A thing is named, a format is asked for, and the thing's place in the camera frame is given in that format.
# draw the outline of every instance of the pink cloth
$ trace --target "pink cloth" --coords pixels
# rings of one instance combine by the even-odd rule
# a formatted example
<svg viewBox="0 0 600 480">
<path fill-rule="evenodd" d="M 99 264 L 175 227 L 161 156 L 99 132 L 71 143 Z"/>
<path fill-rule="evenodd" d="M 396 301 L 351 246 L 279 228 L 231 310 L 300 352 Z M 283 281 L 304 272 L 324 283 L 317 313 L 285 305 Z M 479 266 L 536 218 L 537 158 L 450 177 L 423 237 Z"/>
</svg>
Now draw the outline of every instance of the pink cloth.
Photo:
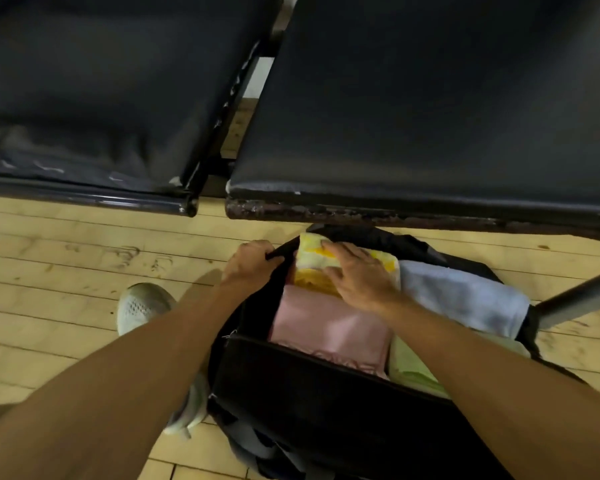
<svg viewBox="0 0 600 480">
<path fill-rule="evenodd" d="M 331 295 L 286 285 L 269 341 L 386 378 L 391 331 Z"/>
</svg>

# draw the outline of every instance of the hand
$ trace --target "hand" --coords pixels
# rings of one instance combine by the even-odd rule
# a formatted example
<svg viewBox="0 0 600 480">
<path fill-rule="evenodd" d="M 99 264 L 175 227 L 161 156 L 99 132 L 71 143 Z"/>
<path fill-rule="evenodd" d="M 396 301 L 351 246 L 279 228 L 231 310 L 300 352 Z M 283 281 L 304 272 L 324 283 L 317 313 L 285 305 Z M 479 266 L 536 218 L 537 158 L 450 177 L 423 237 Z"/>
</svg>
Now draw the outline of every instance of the hand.
<svg viewBox="0 0 600 480">
<path fill-rule="evenodd" d="M 323 241 L 322 247 L 336 256 L 342 266 L 328 267 L 324 272 L 346 303 L 379 313 L 387 303 L 405 298 L 396 290 L 382 263 L 366 251 L 349 242 Z"/>
<path fill-rule="evenodd" d="M 266 254 L 273 250 L 269 241 L 241 244 L 224 268 L 221 285 L 238 288 L 246 294 L 245 298 L 261 289 L 273 270 L 285 261 L 282 256 L 267 261 Z"/>
</svg>

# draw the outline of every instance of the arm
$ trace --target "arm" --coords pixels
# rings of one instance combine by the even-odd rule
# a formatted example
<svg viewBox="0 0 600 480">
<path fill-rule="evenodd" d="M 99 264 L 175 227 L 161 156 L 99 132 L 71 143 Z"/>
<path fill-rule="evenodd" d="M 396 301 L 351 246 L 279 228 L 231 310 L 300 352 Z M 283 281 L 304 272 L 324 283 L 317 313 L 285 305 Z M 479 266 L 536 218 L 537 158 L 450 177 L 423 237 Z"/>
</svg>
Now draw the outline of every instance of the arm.
<svg viewBox="0 0 600 480">
<path fill-rule="evenodd" d="M 0 419 L 0 478 L 135 480 L 230 314 L 283 258 L 241 245 L 222 282 L 76 363 Z"/>
<path fill-rule="evenodd" d="M 398 292 L 352 244 L 323 244 L 346 302 L 375 312 L 440 381 L 517 480 L 600 479 L 600 393 L 481 338 Z"/>
</svg>

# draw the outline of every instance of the seat cushion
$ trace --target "seat cushion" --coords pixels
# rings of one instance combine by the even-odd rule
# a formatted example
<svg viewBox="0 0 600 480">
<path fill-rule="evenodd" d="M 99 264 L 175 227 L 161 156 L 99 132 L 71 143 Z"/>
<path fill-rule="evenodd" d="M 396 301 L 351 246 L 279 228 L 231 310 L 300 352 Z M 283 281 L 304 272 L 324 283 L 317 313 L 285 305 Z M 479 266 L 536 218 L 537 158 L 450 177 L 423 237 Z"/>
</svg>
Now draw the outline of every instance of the seat cushion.
<svg viewBox="0 0 600 480">
<path fill-rule="evenodd" d="M 299 0 L 230 197 L 600 226 L 600 0 Z"/>
<path fill-rule="evenodd" d="M 0 173 L 177 182 L 208 151 L 280 3 L 13 1 L 0 12 Z"/>
</svg>

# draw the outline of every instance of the shoe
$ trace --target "shoe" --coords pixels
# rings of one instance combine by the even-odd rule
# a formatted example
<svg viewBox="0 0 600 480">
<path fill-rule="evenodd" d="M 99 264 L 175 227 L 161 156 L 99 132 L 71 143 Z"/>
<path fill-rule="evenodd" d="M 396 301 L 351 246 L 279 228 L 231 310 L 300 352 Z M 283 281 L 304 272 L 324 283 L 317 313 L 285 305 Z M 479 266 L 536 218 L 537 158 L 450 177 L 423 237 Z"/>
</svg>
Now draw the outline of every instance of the shoe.
<svg viewBox="0 0 600 480">
<path fill-rule="evenodd" d="M 149 320 L 170 311 L 176 300 L 163 288 L 153 283 L 138 283 L 127 288 L 118 301 L 118 334 L 124 335 Z M 167 435 L 182 433 L 190 438 L 189 430 L 207 416 L 209 385 L 206 377 L 198 374 L 189 387 L 178 411 L 171 415 L 164 428 Z"/>
</svg>

